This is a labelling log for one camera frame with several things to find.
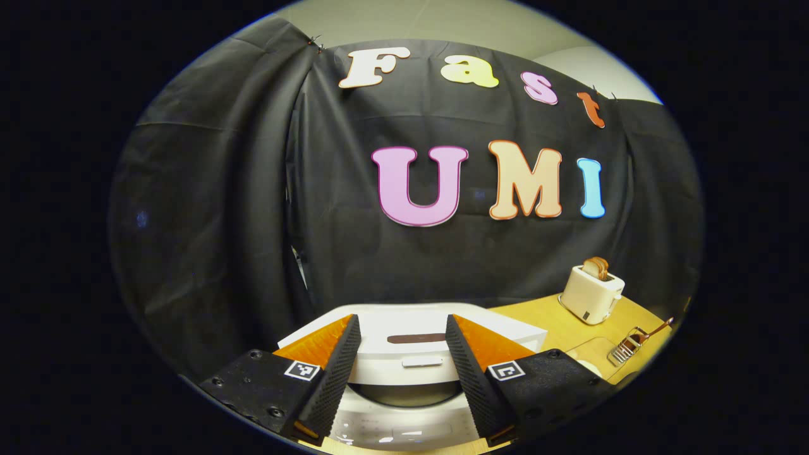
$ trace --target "wooden table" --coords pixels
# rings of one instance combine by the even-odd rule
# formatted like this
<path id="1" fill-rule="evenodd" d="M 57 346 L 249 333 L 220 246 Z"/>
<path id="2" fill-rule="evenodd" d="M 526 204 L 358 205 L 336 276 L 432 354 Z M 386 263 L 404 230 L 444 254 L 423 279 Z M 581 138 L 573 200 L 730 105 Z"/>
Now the wooden table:
<path id="1" fill-rule="evenodd" d="M 646 332 L 650 332 L 663 323 L 660 318 L 656 317 L 642 306 L 623 297 L 618 300 L 615 308 L 612 310 L 612 314 L 606 321 L 598 325 L 587 325 L 565 307 L 561 306 L 557 297 L 558 294 L 554 294 L 553 296 L 529 300 L 528 302 L 522 302 L 520 304 L 491 308 L 490 310 L 547 330 L 548 333 L 541 347 L 542 351 L 556 348 L 568 352 L 578 347 L 578 349 L 571 354 L 573 357 L 586 357 L 588 354 L 592 355 L 596 351 L 600 354 L 604 346 L 607 346 L 607 342 L 610 342 L 613 346 L 616 345 L 623 340 L 634 327 L 640 327 Z M 643 348 L 637 351 L 631 359 L 627 360 L 621 369 L 612 374 L 607 381 L 610 384 L 617 384 L 631 372 L 640 371 L 654 358 L 670 335 L 671 327 L 666 327 L 652 338 L 649 338 L 643 345 Z M 598 346 L 597 342 L 584 344 L 590 340 L 601 341 L 603 345 Z M 392 455 L 413 453 L 363 449 L 342 444 L 328 437 L 324 439 L 322 447 L 315 447 L 306 443 L 301 444 L 333 455 Z M 466 444 L 419 453 L 423 455 L 479 455 L 508 444 L 509 443 L 490 448 L 486 444 L 486 441 L 481 438 Z"/>

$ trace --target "pink letter u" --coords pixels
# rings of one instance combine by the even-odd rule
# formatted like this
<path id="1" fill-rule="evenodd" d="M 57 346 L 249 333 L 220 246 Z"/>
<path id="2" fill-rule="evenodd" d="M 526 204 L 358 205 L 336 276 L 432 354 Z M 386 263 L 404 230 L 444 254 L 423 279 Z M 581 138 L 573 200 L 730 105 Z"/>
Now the pink letter u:
<path id="1" fill-rule="evenodd" d="M 408 147 L 380 148 L 371 154 L 379 166 L 379 204 L 388 218 L 405 226 L 435 226 L 458 210 L 460 164 L 469 157 L 461 147 L 433 147 L 430 158 L 438 163 L 438 198 L 428 206 L 410 201 L 410 163 L 417 156 Z"/>

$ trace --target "white wall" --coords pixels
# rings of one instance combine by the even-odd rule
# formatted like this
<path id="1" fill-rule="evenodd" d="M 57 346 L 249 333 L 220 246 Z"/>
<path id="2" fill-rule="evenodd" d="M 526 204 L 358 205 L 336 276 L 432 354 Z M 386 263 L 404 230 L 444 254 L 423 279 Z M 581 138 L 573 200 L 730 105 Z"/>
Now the white wall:
<path id="1" fill-rule="evenodd" d="M 597 46 L 579 46 L 549 53 L 534 59 L 560 73 L 567 74 L 607 97 L 644 100 L 662 104 L 654 92 L 623 62 Z"/>

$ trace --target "black cloth backdrop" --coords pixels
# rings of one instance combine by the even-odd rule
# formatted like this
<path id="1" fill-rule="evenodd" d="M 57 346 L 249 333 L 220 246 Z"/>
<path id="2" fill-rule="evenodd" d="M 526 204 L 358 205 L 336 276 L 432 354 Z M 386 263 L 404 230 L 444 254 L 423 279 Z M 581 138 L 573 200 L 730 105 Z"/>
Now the black cloth backdrop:
<path id="1" fill-rule="evenodd" d="M 682 314 L 697 285 L 704 208 L 686 143 L 666 109 L 610 100 L 505 53 L 433 40 L 385 40 L 318 53 L 283 19 L 264 18 L 199 57 L 143 113 L 112 187 L 109 238 L 123 299 L 178 372 L 209 376 L 328 310 L 358 303 L 465 301 L 484 307 L 560 292 L 598 255 L 625 295 Z M 343 90 L 355 49 L 405 46 L 393 72 Z M 495 88 L 441 76 L 452 54 L 483 58 Z M 530 99 L 520 74 L 545 76 L 557 105 Z M 585 114 L 599 103 L 606 127 Z M 560 151 L 562 213 L 489 217 L 493 140 L 533 166 Z M 379 206 L 381 147 L 412 147 L 410 197 L 431 204 L 427 151 L 463 147 L 460 204 L 435 227 L 406 227 Z M 606 215 L 584 218 L 578 158 L 602 165 Z M 304 287 L 291 246 L 305 262 Z"/>

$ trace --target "white appliance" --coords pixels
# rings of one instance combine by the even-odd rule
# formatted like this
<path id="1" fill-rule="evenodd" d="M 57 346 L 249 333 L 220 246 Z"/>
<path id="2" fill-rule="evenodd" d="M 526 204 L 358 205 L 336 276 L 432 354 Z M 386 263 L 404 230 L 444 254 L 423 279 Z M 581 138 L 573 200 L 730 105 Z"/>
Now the white appliance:
<path id="1" fill-rule="evenodd" d="M 479 438 L 443 340 L 447 315 L 469 319 L 534 352 L 547 334 L 472 304 L 359 304 L 333 309 L 278 347 L 350 314 L 359 317 L 362 341 L 330 437 L 367 449 L 430 450 Z"/>
<path id="2" fill-rule="evenodd" d="M 607 273 L 607 279 L 601 281 L 575 266 L 558 299 L 585 324 L 596 325 L 607 320 L 623 290 L 624 280 L 615 275 Z"/>

